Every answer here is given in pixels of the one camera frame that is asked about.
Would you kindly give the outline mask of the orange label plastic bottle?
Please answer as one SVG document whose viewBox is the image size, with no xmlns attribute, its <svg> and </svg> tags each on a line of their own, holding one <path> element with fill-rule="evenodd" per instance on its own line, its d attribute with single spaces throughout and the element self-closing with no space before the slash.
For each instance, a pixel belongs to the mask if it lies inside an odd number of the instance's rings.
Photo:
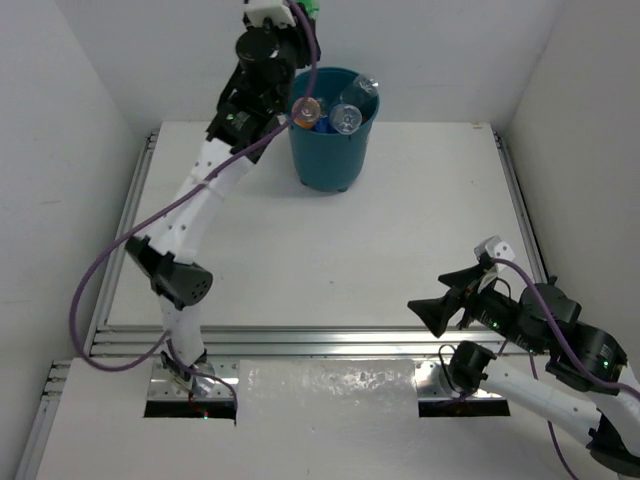
<svg viewBox="0 0 640 480">
<path fill-rule="evenodd" d="M 301 128 L 313 128 L 322 117 L 322 105 L 313 97 L 300 97 L 292 106 L 292 120 Z"/>
</svg>

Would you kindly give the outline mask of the blue label water bottle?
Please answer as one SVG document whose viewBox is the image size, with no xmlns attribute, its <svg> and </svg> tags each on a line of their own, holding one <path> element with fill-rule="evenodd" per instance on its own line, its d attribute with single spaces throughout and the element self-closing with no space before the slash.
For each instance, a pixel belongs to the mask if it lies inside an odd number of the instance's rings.
<svg viewBox="0 0 640 480">
<path fill-rule="evenodd" d="M 328 116 L 321 116 L 317 122 L 312 127 L 312 131 L 321 134 L 331 134 L 335 133 L 335 129 L 331 125 L 330 119 Z"/>
</svg>

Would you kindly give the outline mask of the clear crushed plastic bottle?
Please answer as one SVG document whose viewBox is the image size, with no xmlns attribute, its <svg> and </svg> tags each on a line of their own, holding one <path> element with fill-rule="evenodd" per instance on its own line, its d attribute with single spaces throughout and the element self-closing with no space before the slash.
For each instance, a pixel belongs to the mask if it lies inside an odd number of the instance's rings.
<svg viewBox="0 0 640 480">
<path fill-rule="evenodd" d="M 341 91 L 338 99 L 341 104 L 361 108 L 378 96 L 378 88 L 379 82 L 375 78 L 360 74 Z"/>
</svg>

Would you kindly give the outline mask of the green plastic soda bottle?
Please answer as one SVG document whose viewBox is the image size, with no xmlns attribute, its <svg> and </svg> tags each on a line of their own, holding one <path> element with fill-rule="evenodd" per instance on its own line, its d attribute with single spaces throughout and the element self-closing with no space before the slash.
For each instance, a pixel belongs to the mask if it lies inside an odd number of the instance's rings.
<svg viewBox="0 0 640 480">
<path fill-rule="evenodd" d="M 318 0 L 300 0 L 300 3 L 305 7 L 307 14 L 311 18 L 315 18 L 319 12 Z"/>
</svg>

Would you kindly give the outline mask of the clear ribbed plastic bottle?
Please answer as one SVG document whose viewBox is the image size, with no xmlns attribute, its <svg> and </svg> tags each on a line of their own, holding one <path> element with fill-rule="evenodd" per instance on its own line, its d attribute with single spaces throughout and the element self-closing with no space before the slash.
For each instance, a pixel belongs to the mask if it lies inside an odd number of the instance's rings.
<svg viewBox="0 0 640 480">
<path fill-rule="evenodd" d="M 355 133 L 362 124 L 362 113 L 352 104 L 340 103 L 335 105 L 329 115 L 331 128 L 341 135 Z"/>
</svg>

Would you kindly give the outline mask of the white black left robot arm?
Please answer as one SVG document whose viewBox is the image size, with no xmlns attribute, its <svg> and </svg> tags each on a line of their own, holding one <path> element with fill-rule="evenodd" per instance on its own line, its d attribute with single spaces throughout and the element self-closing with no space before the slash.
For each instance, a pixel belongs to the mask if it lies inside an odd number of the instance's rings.
<svg viewBox="0 0 640 480">
<path fill-rule="evenodd" d="M 200 303 L 213 276 L 196 256 L 225 197 L 284 130 L 295 74 L 320 53 L 314 20 L 295 1 L 248 1 L 245 30 L 235 44 L 238 64 L 223 89 L 189 175 L 170 206 L 145 221 L 125 250 L 150 282 L 168 333 L 168 354 L 184 367 L 204 358 Z"/>
</svg>

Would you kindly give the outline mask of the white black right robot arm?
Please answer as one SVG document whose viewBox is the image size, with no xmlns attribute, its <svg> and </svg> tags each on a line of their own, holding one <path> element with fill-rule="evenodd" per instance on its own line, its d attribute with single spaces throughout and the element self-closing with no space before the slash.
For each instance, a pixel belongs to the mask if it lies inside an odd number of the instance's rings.
<svg viewBox="0 0 640 480">
<path fill-rule="evenodd" d="M 580 304 L 554 281 L 535 283 L 511 261 L 481 261 L 438 280 L 448 288 L 443 296 L 407 304 L 431 334 L 441 337 L 460 314 L 460 329 L 478 322 L 530 357 L 546 356 L 546 372 L 585 397 L 544 384 L 534 372 L 519 373 L 465 340 L 442 368 L 460 399 L 496 393 L 564 430 L 618 477 L 638 478 L 639 382 L 611 334 L 580 321 Z"/>
</svg>

